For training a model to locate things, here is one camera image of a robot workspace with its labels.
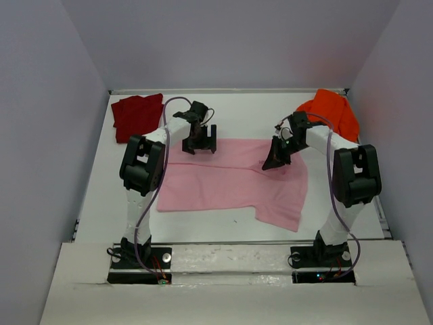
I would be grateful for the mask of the pink t shirt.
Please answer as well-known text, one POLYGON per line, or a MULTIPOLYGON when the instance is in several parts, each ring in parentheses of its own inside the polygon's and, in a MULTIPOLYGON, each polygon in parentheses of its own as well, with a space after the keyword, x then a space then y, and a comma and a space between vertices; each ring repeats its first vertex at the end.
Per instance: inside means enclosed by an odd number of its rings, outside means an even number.
POLYGON ((291 164, 264 171, 269 148, 263 139, 220 139, 214 154, 191 155, 174 145, 157 210, 254 207, 257 220, 297 232, 308 191, 307 166, 295 154, 291 164))

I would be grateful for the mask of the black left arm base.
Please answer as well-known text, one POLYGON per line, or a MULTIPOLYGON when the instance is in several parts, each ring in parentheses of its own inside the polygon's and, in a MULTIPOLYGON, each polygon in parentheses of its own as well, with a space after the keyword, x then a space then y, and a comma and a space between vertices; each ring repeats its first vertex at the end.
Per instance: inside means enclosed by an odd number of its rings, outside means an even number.
POLYGON ((134 244, 123 238, 106 249, 110 256, 110 284, 168 285, 172 282, 173 249, 169 246, 134 244))

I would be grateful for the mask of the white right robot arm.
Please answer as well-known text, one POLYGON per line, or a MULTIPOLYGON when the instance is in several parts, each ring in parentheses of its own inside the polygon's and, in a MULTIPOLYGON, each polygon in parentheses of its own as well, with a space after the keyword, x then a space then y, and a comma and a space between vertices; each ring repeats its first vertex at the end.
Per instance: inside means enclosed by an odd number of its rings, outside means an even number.
POLYGON ((356 218, 382 191, 376 148, 345 139, 328 119, 305 111, 286 116, 275 130, 262 170, 289 165, 306 148, 324 154, 332 209, 315 240, 325 247, 344 244, 356 218))

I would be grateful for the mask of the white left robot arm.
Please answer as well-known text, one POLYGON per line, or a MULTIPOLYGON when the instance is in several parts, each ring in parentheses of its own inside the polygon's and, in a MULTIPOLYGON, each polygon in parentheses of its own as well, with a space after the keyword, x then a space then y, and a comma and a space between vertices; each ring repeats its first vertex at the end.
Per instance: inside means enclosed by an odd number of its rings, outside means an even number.
POLYGON ((193 101, 189 110, 176 112, 170 119, 162 113, 163 125, 146 135, 133 135, 127 143, 119 175, 127 194, 127 226, 121 249, 143 258, 151 251, 150 207, 162 188, 169 151, 175 144, 195 154, 197 150, 217 150, 217 126, 208 126, 214 110, 193 101))

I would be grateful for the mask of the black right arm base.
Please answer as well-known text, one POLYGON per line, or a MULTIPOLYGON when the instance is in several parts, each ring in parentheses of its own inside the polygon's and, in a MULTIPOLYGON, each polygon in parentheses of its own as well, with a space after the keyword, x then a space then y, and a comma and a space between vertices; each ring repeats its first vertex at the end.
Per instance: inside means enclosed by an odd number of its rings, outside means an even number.
POLYGON ((347 242, 325 245, 317 236, 312 245, 292 246, 288 265, 293 269, 295 284, 356 282, 347 242))

